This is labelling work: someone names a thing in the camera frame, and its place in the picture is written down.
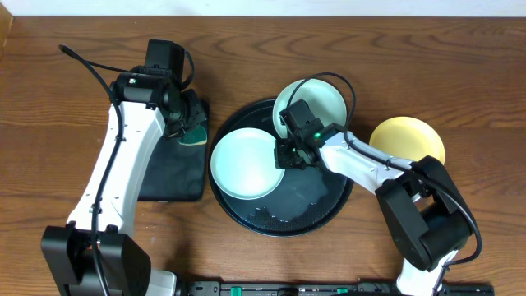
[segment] green sponge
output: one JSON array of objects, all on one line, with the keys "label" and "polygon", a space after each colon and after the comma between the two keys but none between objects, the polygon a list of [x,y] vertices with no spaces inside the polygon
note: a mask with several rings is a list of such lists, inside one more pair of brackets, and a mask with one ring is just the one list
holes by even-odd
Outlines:
[{"label": "green sponge", "polygon": [[185,146],[204,145],[206,144],[206,139],[206,130],[203,126],[199,125],[197,128],[185,133],[178,142]]}]

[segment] yellow bowl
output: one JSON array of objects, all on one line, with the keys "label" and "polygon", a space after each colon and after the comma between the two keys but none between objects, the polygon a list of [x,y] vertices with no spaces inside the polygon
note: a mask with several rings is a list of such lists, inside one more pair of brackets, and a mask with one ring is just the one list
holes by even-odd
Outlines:
[{"label": "yellow bowl", "polygon": [[432,127],[416,118],[385,120],[372,133],[369,145],[396,157],[418,161],[430,155],[445,163],[441,138]]}]

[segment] white background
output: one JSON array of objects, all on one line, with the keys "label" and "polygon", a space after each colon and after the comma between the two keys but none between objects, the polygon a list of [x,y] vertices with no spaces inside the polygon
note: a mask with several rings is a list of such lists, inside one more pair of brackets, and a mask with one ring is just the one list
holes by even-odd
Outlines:
[{"label": "white background", "polygon": [[526,16],[526,0],[0,0],[13,16]]}]

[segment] white bowl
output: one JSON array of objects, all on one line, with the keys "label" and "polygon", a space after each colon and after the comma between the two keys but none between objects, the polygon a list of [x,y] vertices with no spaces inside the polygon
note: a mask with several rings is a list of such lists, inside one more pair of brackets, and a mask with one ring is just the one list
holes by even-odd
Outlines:
[{"label": "white bowl", "polygon": [[[282,138],[287,137],[287,128],[281,124],[279,112],[287,107],[290,95],[302,81],[303,79],[285,87],[274,102],[272,121],[278,135]],[[298,89],[290,104],[300,99],[307,102],[314,116],[319,118],[324,126],[328,126],[331,123],[338,123],[341,126],[345,124],[347,109],[345,108],[344,98],[331,84],[311,79]]]},{"label": "white bowl", "polygon": [[224,136],[212,151],[210,171],[231,197],[252,200],[271,193],[285,174],[275,167],[275,138],[257,128],[241,128]]}]

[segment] green object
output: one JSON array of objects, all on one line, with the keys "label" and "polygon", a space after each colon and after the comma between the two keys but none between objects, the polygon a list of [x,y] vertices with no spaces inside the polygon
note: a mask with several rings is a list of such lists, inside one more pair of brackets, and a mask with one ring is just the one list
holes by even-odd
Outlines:
[{"label": "green object", "polygon": [[178,142],[179,144],[185,146],[204,145],[206,144],[206,138],[206,130],[200,125],[197,128],[185,133],[184,136],[178,140]]},{"label": "green object", "polygon": [[230,288],[230,296],[241,296],[241,287],[232,287]]}]

